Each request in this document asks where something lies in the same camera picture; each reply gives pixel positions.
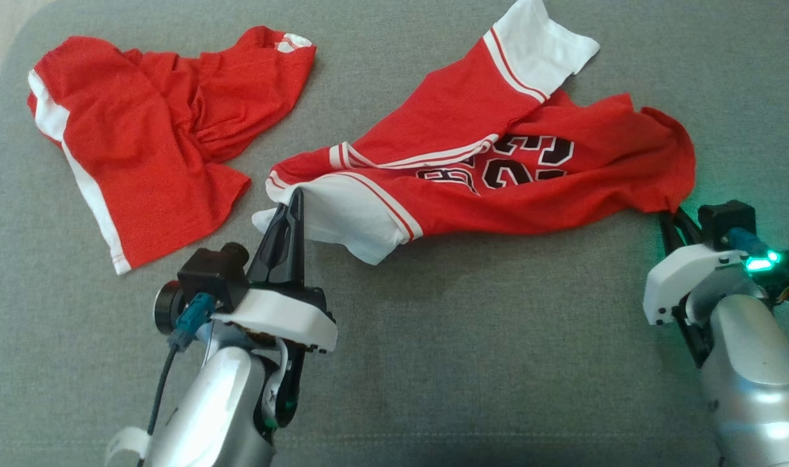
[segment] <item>gray couch cushion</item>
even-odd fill
[[[116,278],[25,104],[42,54],[81,34],[197,55],[257,24],[320,45],[297,109],[231,162],[254,188],[196,245],[255,248],[249,218],[270,206],[273,163],[361,136],[510,5],[59,0],[30,20],[0,80],[0,467],[100,464],[119,428],[145,424],[166,353],[149,308],[193,251]],[[686,207],[744,199],[789,247],[789,2],[548,8],[602,45],[566,84],[579,104],[630,91],[679,119],[698,151]],[[633,212],[542,237],[421,239],[377,267],[309,243],[309,283],[326,290],[341,336],[306,363],[276,465],[714,465],[697,370],[677,331],[641,311],[659,258],[655,217]],[[779,319],[789,332],[789,313]],[[201,354],[176,361],[162,414]]]

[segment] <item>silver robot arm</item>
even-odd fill
[[[304,283],[302,192],[280,206],[247,274],[246,249],[200,248],[155,300],[171,346],[149,429],[119,433],[106,463],[134,450],[144,467],[268,467],[273,434],[291,422],[305,355],[331,352],[337,328],[321,289]],[[154,432],[169,363],[191,342],[207,345],[193,384]]]
[[[682,331],[720,464],[789,467],[789,340],[773,316],[789,299],[789,251],[757,239],[754,210],[738,201],[698,218],[702,230],[682,210],[661,215],[668,256],[649,273],[644,313]]]
[[[789,467],[789,340],[748,295],[721,299],[711,325],[701,379],[726,465]]]

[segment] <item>white strap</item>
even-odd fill
[[[149,449],[149,440],[151,438],[146,434],[146,431],[134,426],[127,426],[127,428],[122,429],[106,446],[104,467],[109,465],[112,457],[122,451],[138,453],[140,458],[146,459],[146,451]]]

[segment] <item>jersey number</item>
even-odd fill
[[[542,150],[542,142],[549,139],[550,146]],[[542,150],[539,156],[539,165],[557,167],[573,156],[573,142],[567,139],[548,136],[514,136],[507,135],[499,139],[493,146],[498,154],[512,156],[521,148],[522,150]],[[484,169],[483,181],[486,186],[493,189],[506,186],[518,186],[534,180],[549,180],[561,177],[566,171],[560,169],[538,169],[536,175],[531,176],[524,163],[516,159],[490,159]]]
[[[417,175],[418,178],[433,182],[465,184],[471,192],[478,194],[475,184],[472,183],[472,175],[464,169],[426,169],[426,171],[418,171]]]

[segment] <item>clothing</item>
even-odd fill
[[[589,107],[557,91],[599,45],[519,0],[460,61],[430,73],[354,144],[273,167],[268,196],[306,194],[310,239],[377,264],[397,245],[457,231],[543,234],[619,210],[676,210],[694,148],[628,95]],[[273,210],[253,215],[262,231]]]
[[[29,72],[119,274],[216,230],[250,178],[223,165],[293,109],[317,48],[267,27],[184,58],[69,38]]]

